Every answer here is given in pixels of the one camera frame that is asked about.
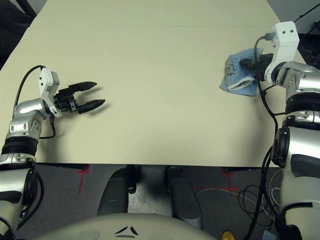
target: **floor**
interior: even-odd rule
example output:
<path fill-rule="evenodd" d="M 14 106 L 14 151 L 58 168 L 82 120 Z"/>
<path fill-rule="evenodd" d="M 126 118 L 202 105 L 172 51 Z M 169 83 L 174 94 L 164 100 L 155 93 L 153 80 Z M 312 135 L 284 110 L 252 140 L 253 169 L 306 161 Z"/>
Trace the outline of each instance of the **floor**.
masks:
<path fill-rule="evenodd" d="M 35 215 L 21 227 L 17 239 L 34 239 L 51 230 L 96 216 L 101 195 L 111 174 L 122 165 L 91 164 L 87 171 L 72 168 L 37 164 L 36 169 L 42 176 L 45 193 L 42 205 Z M 278 168 L 268 172 L 267 183 Z M 130 213 L 156 213 L 171 216 L 170 201 L 164 187 L 164 166 L 143 166 L 141 182 L 135 194 L 129 196 Z M 194 191 L 199 193 L 198 200 L 203 212 L 204 231 L 220 239 L 224 230 L 233 232 L 237 240 L 243 239 L 251 219 L 238 205 L 238 193 L 247 185 L 259 184 L 260 170 L 243 170 L 224 173 L 220 167 L 183 167 Z M 279 187 L 281 172 L 272 181 L 272 187 Z M 254 202 L 257 198 L 248 195 Z M 252 211 L 255 207 L 246 201 Z M 268 224 L 266 214 L 260 214 L 258 221 Z M 264 228 L 256 226 L 252 239 L 260 240 Z"/>

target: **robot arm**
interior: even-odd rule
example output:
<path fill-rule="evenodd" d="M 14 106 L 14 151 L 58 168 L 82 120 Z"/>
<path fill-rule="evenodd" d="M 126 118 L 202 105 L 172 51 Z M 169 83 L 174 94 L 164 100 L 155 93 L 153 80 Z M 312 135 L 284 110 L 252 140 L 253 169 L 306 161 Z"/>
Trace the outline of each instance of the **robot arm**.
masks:
<path fill-rule="evenodd" d="M 43 67 L 38 80 L 41 97 L 14 107 L 0 155 L 0 236 L 16 231 L 19 219 L 26 217 L 37 197 L 35 155 L 43 120 L 50 119 L 53 123 L 63 112 L 82 114 L 105 102 L 102 99 L 77 104 L 74 93 L 94 87 L 94 82 L 73 84 L 56 94 L 59 83 L 57 73 Z"/>
<path fill-rule="evenodd" d="M 293 22 L 272 30 L 276 53 L 264 79 L 286 89 L 285 118 L 271 151 L 282 168 L 281 240 L 319 239 L 320 229 L 320 70 L 294 62 L 299 37 Z"/>

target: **cloth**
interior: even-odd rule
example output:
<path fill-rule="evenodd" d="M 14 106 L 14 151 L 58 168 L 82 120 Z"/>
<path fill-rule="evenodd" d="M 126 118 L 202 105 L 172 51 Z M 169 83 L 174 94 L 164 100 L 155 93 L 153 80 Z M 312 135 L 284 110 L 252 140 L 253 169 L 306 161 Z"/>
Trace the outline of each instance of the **cloth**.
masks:
<path fill-rule="evenodd" d="M 257 49 L 257 57 L 263 52 L 263 48 Z M 254 73 L 240 65 L 242 59 L 254 59 L 254 48 L 249 48 L 230 55 L 225 62 L 225 75 L 219 86 L 222 90 L 238 95 L 255 96 L 258 94 L 257 81 Z"/>

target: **black cable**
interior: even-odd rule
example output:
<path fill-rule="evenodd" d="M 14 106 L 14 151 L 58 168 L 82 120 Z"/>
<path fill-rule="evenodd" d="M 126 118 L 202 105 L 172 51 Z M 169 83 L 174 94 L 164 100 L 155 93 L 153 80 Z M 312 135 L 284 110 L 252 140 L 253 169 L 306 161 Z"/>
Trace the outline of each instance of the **black cable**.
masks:
<path fill-rule="evenodd" d="M 38 177 L 38 181 L 40 183 L 40 198 L 39 198 L 36 206 L 34 207 L 34 209 L 19 223 L 17 230 L 19 228 L 21 228 L 36 213 L 36 211 L 39 209 L 39 207 L 42 203 L 42 200 L 44 199 L 45 185 L 44 185 L 44 182 L 42 181 L 42 178 L 38 172 L 37 172 L 37 177 Z"/>
<path fill-rule="evenodd" d="M 262 39 L 266 39 L 266 35 L 259 37 L 258 40 L 254 44 L 254 60 L 255 60 L 256 63 L 258 62 L 257 46 L 258 46 L 258 43 L 260 42 L 260 40 L 262 40 Z M 259 70 L 259 65 L 256 64 L 255 65 L 255 72 L 258 73 L 258 70 Z M 275 114 L 271 111 L 271 109 L 269 108 L 269 106 L 267 104 L 267 101 L 266 101 L 266 94 L 267 93 L 266 93 L 265 90 L 263 90 L 261 88 L 261 83 L 260 83 L 260 79 L 258 78 L 258 75 L 256 77 L 257 77 L 256 82 L 257 82 L 257 85 L 258 85 L 258 88 L 259 88 L 259 92 L 260 92 L 262 103 L 263 103 L 265 109 L 267 110 L 267 112 L 269 113 L 270 117 L 274 121 L 274 137 L 276 137 L 277 130 L 278 130 L 278 122 L 277 122 Z"/>
<path fill-rule="evenodd" d="M 24 86 L 25 84 L 25 81 L 27 80 L 27 77 L 30 75 L 30 73 L 32 73 L 34 70 L 40 68 L 42 70 L 42 68 L 44 68 L 45 66 L 43 65 L 37 65 L 37 66 L 34 66 L 33 68 L 31 68 L 23 77 L 21 83 L 20 83 L 20 86 L 19 86 L 19 89 L 18 89 L 18 92 L 16 93 L 16 97 L 15 97 L 15 101 L 14 101 L 14 106 L 13 108 L 15 108 L 17 105 L 18 105 L 18 101 L 19 101 L 19 97 L 20 97 L 20 93 L 21 93 L 21 90 L 22 90 L 22 87 Z"/>
<path fill-rule="evenodd" d="M 271 89 L 271 88 L 273 88 L 273 87 L 275 87 L 275 86 L 277 86 L 277 85 L 271 85 L 271 86 L 268 86 L 265 90 L 263 90 L 263 91 L 268 91 L 269 89 Z"/>
<path fill-rule="evenodd" d="M 279 113 L 275 113 L 274 115 L 279 116 L 279 115 L 285 115 L 285 114 L 286 114 L 285 112 L 279 112 Z"/>
<path fill-rule="evenodd" d="M 268 157 L 269 157 L 269 155 L 271 153 L 271 149 L 272 149 L 272 147 L 269 148 L 269 150 L 265 154 L 263 162 L 262 162 L 258 199 L 256 201 L 255 211 L 254 211 L 254 215 L 253 215 L 249 230 L 248 230 L 247 234 L 244 236 L 244 240 L 249 240 L 250 239 L 250 237 L 251 237 L 251 235 L 252 235 L 252 233 L 253 233 L 253 231 L 255 229 L 257 220 L 258 220 L 259 208 L 260 208 L 260 205 L 261 205 L 262 196 L 264 194 L 263 188 L 264 188 L 264 186 L 266 186 L 265 168 L 269 167 L 269 165 L 266 165 L 266 163 L 267 163 Z"/>
<path fill-rule="evenodd" d="M 316 9 L 317 7 L 320 6 L 320 3 L 317 4 L 316 6 L 314 6 L 313 8 L 311 8 L 309 11 L 307 11 L 306 13 L 300 15 L 296 20 L 294 20 L 294 23 L 300 19 L 302 19 L 305 15 L 307 15 L 308 13 L 310 13 L 311 11 L 313 11 L 314 9 Z"/>
<path fill-rule="evenodd" d="M 52 139 L 56 136 L 56 128 L 55 128 L 55 116 L 53 114 L 49 117 L 50 125 L 52 129 L 52 135 L 51 136 L 41 136 L 40 139 Z"/>
<path fill-rule="evenodd" d="M 240 208 L 241 208 L 244 212 L 246 212 L 246 213 L 248 213 L 248 214 L 254 214 L 254 213 L 255 213 L 254 211 L 251 212 L 251 211 L 248 211 L 248 210 L 247 210 L 246 204 L 245 204 L 245 201 L 244 201 L 244 199 L 245 199 L 245 197 L 246 197 L 246 193 L 250 193 L 250 194 L 254 195 L 256 198 L 258 198 L 258 195 L 256 195 L 254 192 L 248 190 L 250 187 L 257 187 L 257 188 L 259 188 L 258 185 L 251 184 L 251 185 L 248 185 L 244 190 L 241 190 L 241 191 L 238 193 L 238 204 L 239 204 Z"/>

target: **red tape mark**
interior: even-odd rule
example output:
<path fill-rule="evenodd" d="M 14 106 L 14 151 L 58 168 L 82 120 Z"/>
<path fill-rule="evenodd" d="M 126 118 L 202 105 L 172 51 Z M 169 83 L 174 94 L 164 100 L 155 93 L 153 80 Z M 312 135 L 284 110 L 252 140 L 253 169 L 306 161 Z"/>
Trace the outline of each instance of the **red tape mark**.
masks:
<path fill-rule="evenodd" d="M 223 189 L 224 189 L 224 190 L 228 190 L 228 191 L 234 190 L 235 188 L 231 187 L 231 179 L 230 179 L 230 176 L 233 176 L 234 173 L 233 173 L 233 172 L 225 172 L 225 171 L 224 171 L 224 168 L 221 167 L 221 175 L 222 175 L 222 176 L 226 176 L 227 182 L 228 182 L 228 187 L 223 188 Z"/>
<path fill-rule="evenodd" d="M 79 190 L 78 190 L 78 194 L 81 194 L 81 189 L 82 189 L 82 185 L 84 183 L 84 177 L 85 174 L 88 174 L 90 170 L 90 164 L 88 164 L 88 167 L 86 168 L 86 170 L 82 170 L 82 171 L 76 171 L 77 174 L 81 174 L 81 179 L 80 179 L 80 185 L 79 185 Z"/>

